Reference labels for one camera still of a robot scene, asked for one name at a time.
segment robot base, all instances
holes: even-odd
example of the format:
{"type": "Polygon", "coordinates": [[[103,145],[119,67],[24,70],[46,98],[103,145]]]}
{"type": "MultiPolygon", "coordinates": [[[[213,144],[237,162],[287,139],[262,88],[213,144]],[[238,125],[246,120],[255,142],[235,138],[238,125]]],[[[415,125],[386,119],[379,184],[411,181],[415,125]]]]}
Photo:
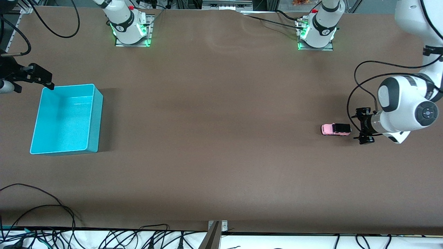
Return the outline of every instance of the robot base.
{"type": "Polygon", "coordinates": [[[333,51],[334,47],[332,46],[332,41],[328,43],[328,45],[316,48],[309,46],[303,39],[300,38],[303,32],[306,31],[306,24],[307,20],[305,18],[299,18],[297,21],[295,21],[296,27],[302,27],[304,29],[297,29],[297,40],[298,40],[298,49],[299,50],[314,50],[314,51],[333,51]]]}
{"type": "Polygon", "coordinates": [[[152,32],[154,31],[154,21],[155,15],[146,14],[146,24],[148,24],[146,28],[146,36],[140,39],[140,41],[134,44],[125,44],[122,43],[117,37],[115,38],[115,46],[116,47],[150,47],[152,40],[152,32]]]}

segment black clamp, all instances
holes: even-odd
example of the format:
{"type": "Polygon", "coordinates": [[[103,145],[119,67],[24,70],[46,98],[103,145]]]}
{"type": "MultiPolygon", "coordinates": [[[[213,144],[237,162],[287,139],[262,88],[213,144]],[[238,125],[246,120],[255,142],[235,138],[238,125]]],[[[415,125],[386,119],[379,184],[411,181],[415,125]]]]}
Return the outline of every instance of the black clamp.
{"type": "Polygon", "coordinates": [[[431,54],[443,54],[443,47],[424,46],[423,55],[429,56],[431,54]]]}

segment green led light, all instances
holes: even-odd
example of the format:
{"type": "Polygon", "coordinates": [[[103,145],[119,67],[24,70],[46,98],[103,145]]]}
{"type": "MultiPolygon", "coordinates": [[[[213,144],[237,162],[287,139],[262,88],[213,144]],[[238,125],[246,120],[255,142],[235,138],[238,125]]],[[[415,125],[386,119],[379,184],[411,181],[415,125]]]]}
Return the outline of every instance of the green led light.
{"type": "Polygon", "coordinates": [[[151,46],[151,38],[148,38],[145,40],[144,44],[146,45],[146,47],[150,47],[151,46]]]}
{"type": "Polygon", "coordinates": [[[114,34],[114,36],[117,36],[117,35],[115,34],[114,27],[111,26],[111,29],[112,29],[112,33],[114,34]]]}

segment metal mounting plate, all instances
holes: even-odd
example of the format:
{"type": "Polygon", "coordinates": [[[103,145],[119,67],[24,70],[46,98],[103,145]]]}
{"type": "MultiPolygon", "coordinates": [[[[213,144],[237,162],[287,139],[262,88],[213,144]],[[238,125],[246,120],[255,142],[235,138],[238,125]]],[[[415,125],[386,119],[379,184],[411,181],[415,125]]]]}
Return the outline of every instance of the metal mounting plate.
{"type": "MultiPolygon", "coordinates": [[[[301,19],[300,21],[295,21],[295,26],[296,27],[303,27],[305,28],[306,26],[306,16],[303,17],[303,19],[301,19]]],[[[313,50],[313,51],[333,51],[334,47],[332,46],[332,41],[330,41],[326,46],[321,47],[321,48],[317,48],[317,47],[311,47],[309,46],[303,39],[300,38],[301,33],[304,32],[305,30],[300,30],[297,29],[297,40],[298,40],[298,49],[299,50],[313,50]]]]}
{"type": "Polygon", "coordinates": [[[155,15],[146,14],[146,36],[140,39],[140,41],[134,44],[124,44],[117,37],[115,38],[115,46],[116,47],[150,47],[152,40],[152,32],[154,31],[154,21],[155,15]]]}
{"type": "MultiPolygon", "coordinates": [[[[208,230],[209,228],[211,228],[212,224],[215,222],[215,220],[209,221],[208,222],[208,230]]],[[[221,221],[221,231],[222,232],[226,232],[228,230],[228,221],[221,221]]]]}

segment cable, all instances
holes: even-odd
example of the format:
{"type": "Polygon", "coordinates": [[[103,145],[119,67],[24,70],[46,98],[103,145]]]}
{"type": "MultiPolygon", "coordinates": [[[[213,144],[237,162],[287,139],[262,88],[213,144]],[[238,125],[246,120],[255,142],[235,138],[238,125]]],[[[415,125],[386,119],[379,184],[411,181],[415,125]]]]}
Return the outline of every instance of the cable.
{"type": "Polygon", "coordinates": [[[46,192],[45,190],[43,190],[43,189],[41,189],[41,188],[39,188],[39,187],[35,187],[35,186],[28,185],[28,184],[24,184],[24,183],[14,183],[14,184],[7,185],[6,187],[1,188],[1,189],[0,189],[0,192],[3,191],[3,190],[5,190],[5,189],[7,189],[7,188],[12,187],[12,186],[24,186],[24,187],[29,187],[29,188],[36,189],[36,190],[38,190],[38,191],[40,191],[40,192],[43,192],[43,193],[49,195],[49,196],[52,197],[54,200],[56,200],[56,201],[58,202],[58,204],[62,205],[62,202],[61,202],[57,197],[55,197],[54,195],[52,195],[52,194],[46,192]]]}
{"type": "Polygon", "coordinates": [[[388,249],[388,246],[389,246],[389,244],[391,243],[391,240],[392,240],[392,236],[390,234],[388,234],[388,236],[389,236],[389,239],[388,239],[388,242],[385,245],[385,249],[388,249]]]}
{"type": "Polygon", "coordinates": [[[340,234],[337,234],[337,239],[335,240],[335,245],[334,245],[334,249],[337,249],[338,246],[338,241],[340,240],[340,234]]]}
{"type": "Polygon", "coordinates": [[[29,42],[29,40],[26,38],[26,36],[22,33],[22,31],[20,31],[19,28],[17,28],[14,24],[12,24],[10,21],[6,20],[6,18],[3,17],[3,15],[0,16],[0,19],[3,22],[5,22],[7,25],[11,26],[17,33],[20,34],[21,37],[23,37],[23,40],[25,40],[28,48],[25,52],[23,53],[18,53],[18,54],[2,54],[2,57],[8,57],[8,56],[23,56],[23,55],[27,55],[29,54],[29,52],[31,51],[31,43],[29,42]]]}
{"type": "Polygon", "coordinates": [[[366,238],[365,238],[363,235],[361,235],[361,234],[357,234],[357,235],[355,235],[355,241],[356,241],[357,244],[361,247],[361,249],[371,249],[371,247],[369,246],[368,241],[366,240],[366,238]],[[358,242],[358,236],[362,236],[362,237],[363,237],[363,240],[365,240],[365,243],[366,243],[366,245],[368,246],[368,248],[364,248],[364,247],[360,244],[360,242],[358,242]]]}
{"type": "MultiPolygon", "coordinates": [[[[197,232],[190,232],[190,233],[184,234],[183,236],[190,235],[190,234],[193,234],[193,233],[204,233],[204,232],[198,232],[198,231],[197,231],[197,232]]],[[[181,237],[181,235],[178,236],[178,237],[175,238],[175,239],[172,239],[171,241],[169,241],[168,243],[166,243],[164,246],[160,247],[160,249],[164,249],[165,247],[167,247],[167,245],[169,245],[169,244],[172,243],[173,241],[179,239],[180,237],[181,237]]]]}
{"type": "Polygon", "coordinates": [[[34,4],[32,3],[32,1],[29,1],[29,4],[31,5],[32,9],[35,11],[35,13],[37,14],[37,17],[40,19],[40,21],[43,23],[43,25],[49,30],[51,31],[52,34],[60,37],[60,38],[71,38],[74,37],[77,33],[78,30],[80,29],[80,16],[78,15],[78,10],[77,7],[75,6],[74,0],[71,0],[72,6],[74,7],[75,10],[75,14],[77,15],[77,29],[76,31],[72,34],[72,35],[68,35],[68,36],[63,36],[63,35],[59,35],[57,33],[55,33],[46,23],[45,21],[43,21],[42,17],[40,16],[39,12],[36,10],[36,8],[34,7],[34,4]]]}
{"type": "Polygon", "coordinates": [[[423,0],[420,0],[421,9],[423,10],[424,17],[426,18],[427,22],[429,23],[429,26],[437,33],[437,35],[443,39],[443,35],[440,34],[440,32],[435,28],[434,24],[431,22],[431,19],[429,19],[429,16],[427,15],[426,7],[424,5],[423,0]]]}
{"type": "MultiPolygon", "coordinates": [[[[424,68],[427,66],[430,66],[434,63],[436,63],[437,61],[439,61],[442,58],[443,54],[441,54],[437,59],[433,60],[432,62],[422,65],[422,66],[403,66],[403,65],[397,65],[397,64],[393,64],[393,63],[388,63],[388,62],[381,62],[381,61],[373,61],[373,60],[369,60],[369,61],[363,61],[360,64],[358,64],[357,67],[355,67],[354,70],[354,81],[355,83],[358,85],[358,80],[357,80],[357,70],[358,68],[365,64],[365,63],[378,63],[378,64],[383,64],[383,65],[388,65],[388,66],[395,66],[395,67],[400,67],[400,68],[407,68],[407,69],[419,69],[419,68],[424,68]]],[[[374,105],[375,105],[375,111],[378,111],[378,105],[377,105],[377,99],[375,98],[374,94],[372,94],[371,92],[369,92],[366,88],[363,88],[362,86],[360,86],[360,89],[362,89],[363,91],[369,93],[372,98],[374,99],[374,105]]]]}
{"type": "Polygon", "coordinates": [[[186,244],[188,244],[188,246],[189,246],[191,249],[194,249],[194,248],[189,244],[189,242],[185,239],[184,236],[183,236],[183,240],[185,241],[186,244]]]}
{"type": "Polygon", "coordinates": [[[3,41],[3,36],[4,36],[4,21],[3,19],[1,19],[0,21],[0,43],[3,41]]]}
{"type": "Polygon", "coordinates": [[[275,10],[274,12],[277,12],[277,13],[282,14],[284,17],[288,18],[289,20],[293,20],[293,21],[296,21],[296,20],[297,20],[297,18],[290,17],[290,16],[286,15],[286,13],[284,13],[284,12],[281,11],[281,10],[275,10]]]}
{"type": "Polygon", "coordinates": [[[247,16],[250,17],[250,18],[255,18],[255,19],[258,19],[258,20],[265,21],[265,22],[275,23],[275,24],[278,24],[278,25],[286,26],[286,27],[292,27],[292,28],[295,28],[295,29],[303,29],[302,27],[296,27],[296,26],[287,25],[287,24],[284,24],[284,23],[278,23],[278,22],[274,22],[274,21],[271,21],[271,20],[266,20],[266,19],[263,19],[263,18],[260,18],[260,17],[249,16],[249,15],[247,15],[247,16]]]}
{"type": "MultiPolygon", "coordinates": [[[[25,232],[27,232],[27,233],[30,233],[30,232],[31,232],[31,231],[28,230],[27,228],[24,228],[24,230],[25,230],[25,232]]],[[[41,243],[45,244],[45,245],[48,247],[48,249],[52,249],[52,247],[51,247],[47,242],[45,242],[44,240],[42,240],[41,238],[38,238],[38,240],[39,240],[41,243]]]]}
{"type": "MultiPolygon", "coordinates": [[[[418,74],[410,74],[410,73],[387,73],[387,74],[379,74],[379,75],[373,76],[373,77],[371,77],[371,78],[369,78],[369,79],[363,81],[362,83],[357,84],[357,86],[354,87],[354,89],[353,89],[353,90],[351,91],[351,93],[349,94],[348,101],[347,101],[347,103],[346,103],[346,112],[347,112],[347,115],[348,115],[349,120],[351,121],[351,123],[354,125],[354,127],[355,127],[359,132],[361,132],[360,128],[357,127],[357,125],[354,123],[354,121],[352,120],[351,115],[350,115],[350,113],[349,113],[349,102],[350,102],[350,100],[351,100],[352,95],[354,94],[354,92],[355,92],[360,86],[362,86],[362,85],[365,84],[366,82],[371,81],[371,80],[376,79],[376,78],[379,78],[379,77],[389,76],[389,75],[409,75],[409,76],[414,76],[414,77],[417,77],[417,78],[421,78],[421,79],[423,79],[423,80],[426,80],[423,76],[418,75],[418,74]]],[[[434,88],[437,89],[439,92],[443,93],[443,91],[442,91],[440,88],[438,88],[437,86],[434,86],[434,88]]],[[[376,134],[376,135],[368,135],[368,134],[365,134],[365,135],[367,135],[367,136],[379,136],[379,135],[381,135],[381,134],[376,134]]]]}

